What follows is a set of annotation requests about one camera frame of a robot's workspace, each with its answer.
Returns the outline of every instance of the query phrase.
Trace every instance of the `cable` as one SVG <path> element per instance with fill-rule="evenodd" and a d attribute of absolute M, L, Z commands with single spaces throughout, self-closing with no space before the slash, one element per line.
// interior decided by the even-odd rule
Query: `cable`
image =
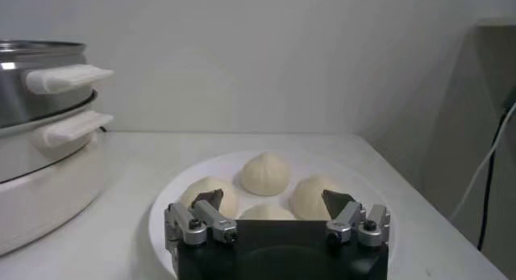
<path fill-rule="evenodd" d="M 471 181 L 468 184 L 468 188 L 466 188 L 466 191 L 464 192 L 464 195 L 462 196 L 462 199 L 455 207 L 455 210 L 453 210 L 452 214 L 450 215 L 450 221 L 454 221 L 457 215 L 459 214 L 460 209 L 466 202 L 466 199 L 469 196 L 469 193 L 471 192 L 471 189 L 473 188 L 473 185 L 475 185 L 475 181 L 478 177 L 478 174 L 482 171 L 482 168 L 484 168 L 485 163 L 489 160 L 491 155 L 494 153 L 494 150 L 497 148 L 498 144 L 500 143 L 501 135 L 503 135 L 503 132 L 506 129 L 507 123 L 509 122 L 510 116 L 514 113 L 514 110 L 516 110 L 516 102 L 513 104 L 513 106 L 509 109 L 509 112 L 507 112 L 507 116 L 503 120 L 503 123 L 500 126 L 500 132 L 498 133 L 493 145 L 491 146 L 491 149 L 487 153 L 487 155 L 484 157 L 482 162 L 478 165 L 476 168 L 475 173 L 473 174 L 473 177 L 471 178 Z"/>
<path fill-rule="evenodd" d="M 507 117 L 507 113 L 503 112 L 503 114 L 500 117 L 500 120 L 498 122 L 497 131 L 494 133 L 493 142 L 491 145 L 494 144 L 494 141 L 497 139 L 498 135 L 500 134 L 501 125 L 505 121 Z M 478 238 L 478 244 L 476 245 L 476 248 L 478 251 L 482 251 L 482 247 L 484 246 L 484 238 L 485 238 L 485 231 L 487 229 L 487 216 L 489 213 L 489 196 L 491 193 L 491 184 L 493 183 L 493 171 L 494 171 L 494 159 L 496 157 L 496 151 L 491 154 L 491 157 L 489 158 L 489 168 L 487 171 L 487 181 L 485 183 L 485 191 L 484 191 L 484 205 L 483 205 L 483 211 L 482 211 L 482 225 L 481 225 L 481 234 Z"/>

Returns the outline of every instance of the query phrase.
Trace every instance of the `white plate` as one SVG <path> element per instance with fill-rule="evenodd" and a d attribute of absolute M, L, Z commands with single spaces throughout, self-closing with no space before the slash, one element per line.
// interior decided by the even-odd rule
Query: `white plate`
<path fill-rule="evenodd" d="M 238 183 L 239 171 L 243 165 L 251 158 L 259 155 L 264 151 L 243 151 L 237 153 L 229 153 L 219 157 L 211 158 L 199 164 L 193 165 L 184 172 L 175 177 L 160 193 L 157 200 L 152 205 L 148 232 L 152 248 L 161 265 L 170 272 L 174 277 L 176 275 L 172 268 L 172 259 L 169 251 L 164 248 L 164 217 L 163 211 L 170 204 L 175 203 L 181 197 L 186 188 L 197 180 L 206 176 L 213 176 L 227 179 L 233 182 L 239 195 L 239 214 L 240 216 L 249 207 L 260 203 L 279 204 L 289 209 L 288 199 L 292 194 L 297 183 L 312 174 L 322 174 L 333 178 L 340 182 L 344 192 L 350 194 L 358 202 L 363 203 L 366 209 L 371 209 L 375 203 L 380 203 L 389 208 L 385 200 L 369 185 L 364 177 L 346 167 L 345 164 L 338 164 L 333 161 L 308 154 L 301 151 L 278 151 L 266 150 L 274 152 L 284 157 L 290 164 L 292 171 L 292 179 L 287 189 L 276 196 L 260 197 L 249 194 Z M 389 241 L 389 263 L 393 260 L 397 243 L 397 220 L 396 215 L 391 212 L 391 229 Z"/>

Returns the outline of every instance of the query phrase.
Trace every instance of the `black cable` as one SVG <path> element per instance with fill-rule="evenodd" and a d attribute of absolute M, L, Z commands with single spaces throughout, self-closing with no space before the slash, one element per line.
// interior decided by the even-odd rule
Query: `black cable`
<path fill-rule="evenodd" d="M 500 133 L 501 124 L 506 119 L 506 116 L 507 116 L 507 110 L 505 110 L 503 112 L 503 114 L 501 115 L 500 121 L 498 122 L 497 131 L 494 134 L 494 138 L 493 138 L 491 145 L 493 145 L 494 141 L 497 139 L 498 134 Z M 489 168 L 487 171 L 487 182 L 485 183 L 485 192 L 484 192 L 484 210 L 482 213 L 481 235 L 478 238 L 478 244 L 476 245 L 476 248 L 479 251 L 482 250 L 482 247 L 484 245 L 485 230 L 487 228 L 487 219 L 488 219 L 488 213 L 489 213 L 489 194 L 491 193 L 491 184 L 493 184 L 495 154 L 496 154 L 496 150 L 493 151 L 493 154 L 491 154 L 491 157 L 489 158 Z"/>

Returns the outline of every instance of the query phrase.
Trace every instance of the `dough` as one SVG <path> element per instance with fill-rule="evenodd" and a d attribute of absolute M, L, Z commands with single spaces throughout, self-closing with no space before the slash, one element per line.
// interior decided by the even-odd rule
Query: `dough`
<path fill-rule="evenodd" d="M 342 193 L 330 178 L 311 176 L 301 180 L 289 200 L 292 212 L 304 220 L 331 220 L 322 197 L 324 190 Z"/>
<path fill-rule="evenodd" d="M 224 193 L 218 212 L 227 218 L 235 218 L 238 211 L 238 199 L 235 187 L 229 182 L 219 178 L 205 177 L 192 183 L 181 195 L 180 203 L 190 207 L 197 196 L 203 192 L 221 189 Z"/>
<path fill-rule="evenodd" d="M 290 211 L 277 205 L 262 204 L 247 209 L 240 219 L 249 220 L 295 220 Z"/>
<path fill-rule="evenodd" d="M 252 194 L 280 194 L 289 184 L 290 168 L 279 156 L 263 153 L 251 159 L 240 175 L 242 187 Z"/>

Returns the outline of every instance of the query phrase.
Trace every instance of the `white plastic handle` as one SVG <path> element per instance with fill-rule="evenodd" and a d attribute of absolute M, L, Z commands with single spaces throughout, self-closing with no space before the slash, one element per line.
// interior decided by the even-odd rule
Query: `white plastic handle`
<path fill-rule="evenodd" d="M 100 69 L 92 65 L 70 65 L 35 69 L 27 75 L 25 83 L 34 94 L 59 94 L 87 86 L 112 74 L 113 71 L 109 69 Z"/>
<path fill-rule="evenodd" d="M 55 148 L 79 139 L 113 120 L 112 115 L 84 111 L 57 123 L 34 131 L 33 139 L 39 147 Z"/>

